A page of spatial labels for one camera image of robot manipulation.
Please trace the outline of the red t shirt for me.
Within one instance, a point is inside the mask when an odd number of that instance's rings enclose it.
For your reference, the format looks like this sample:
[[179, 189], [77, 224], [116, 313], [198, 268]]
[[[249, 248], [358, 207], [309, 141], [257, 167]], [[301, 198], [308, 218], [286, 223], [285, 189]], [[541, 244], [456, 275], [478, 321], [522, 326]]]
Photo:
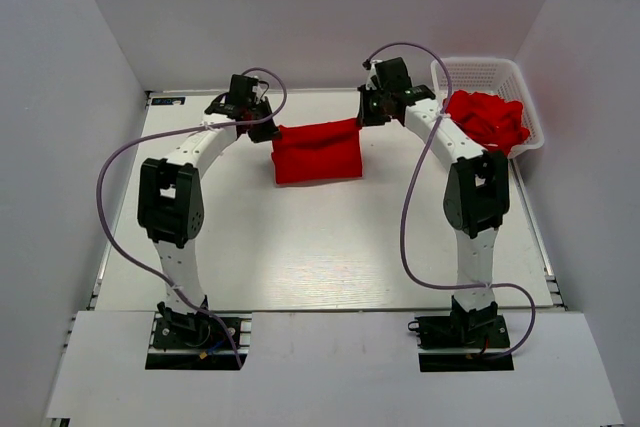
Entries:
[[356, 118], [281, 126], [272, 141], [277, 185], [360, 178], [363, 161], [361, 127]]

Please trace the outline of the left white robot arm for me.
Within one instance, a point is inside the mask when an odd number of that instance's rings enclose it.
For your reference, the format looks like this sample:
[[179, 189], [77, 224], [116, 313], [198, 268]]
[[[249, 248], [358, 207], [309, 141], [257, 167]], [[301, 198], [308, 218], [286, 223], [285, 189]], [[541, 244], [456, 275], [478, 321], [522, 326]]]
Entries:
[[138, 224], [146, 231], [172, 284], [158, 311], [188, 345], [199, 346], [211, 334], [211, 318], [199, 276], [195, 239], [204, 225], [201, 180], [224, 150], [246, 134], [254, 143], [281, 137], [266, 97], [268, 83], [257, 69], [231, 77], [226, 93], [203, 114], [202, 129], [191, 133], [161, 159], [141, 166]]

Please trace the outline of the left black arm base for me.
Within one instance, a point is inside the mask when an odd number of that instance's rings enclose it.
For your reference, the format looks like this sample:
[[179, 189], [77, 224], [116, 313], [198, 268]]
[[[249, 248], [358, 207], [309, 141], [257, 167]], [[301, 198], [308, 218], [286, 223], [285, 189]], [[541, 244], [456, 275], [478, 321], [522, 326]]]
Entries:
[[156, 313], [145, 361], [149, 371], [239, 371], [232, 344], [215, 320]]

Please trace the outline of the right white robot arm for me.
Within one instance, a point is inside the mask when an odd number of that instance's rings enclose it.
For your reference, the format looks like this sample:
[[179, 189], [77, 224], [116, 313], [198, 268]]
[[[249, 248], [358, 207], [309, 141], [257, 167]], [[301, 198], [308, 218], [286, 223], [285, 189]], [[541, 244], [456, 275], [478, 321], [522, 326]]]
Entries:
[[358, 88], [359, 124], [399, 121], [447, 172], [443, 211], [457, 245], [451, 311], [420, 316], [409, 328], [425, 350], [482, 349], [498, 328], [491, 284], [495, 241], [510, 206], [507, 159], [472, 140], [443, 112], [430, 88], [413, 84], [402, 58], [367, 60], [364, 68], [368, 77]]

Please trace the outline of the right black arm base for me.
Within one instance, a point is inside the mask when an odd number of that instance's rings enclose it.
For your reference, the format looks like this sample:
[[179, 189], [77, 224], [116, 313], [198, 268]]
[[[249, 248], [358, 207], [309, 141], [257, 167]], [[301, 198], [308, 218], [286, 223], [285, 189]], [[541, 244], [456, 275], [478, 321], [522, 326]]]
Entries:
[[514, 370], [512, 355], [502, 356], [511, 347], [504, 317], [498, 315], [490, 326], [481, 327], [470, 340], [453, 331], [451, 318], [444, 315], [414, 317], [407, 329], [417, 338], [421, 373], [507, 372]]

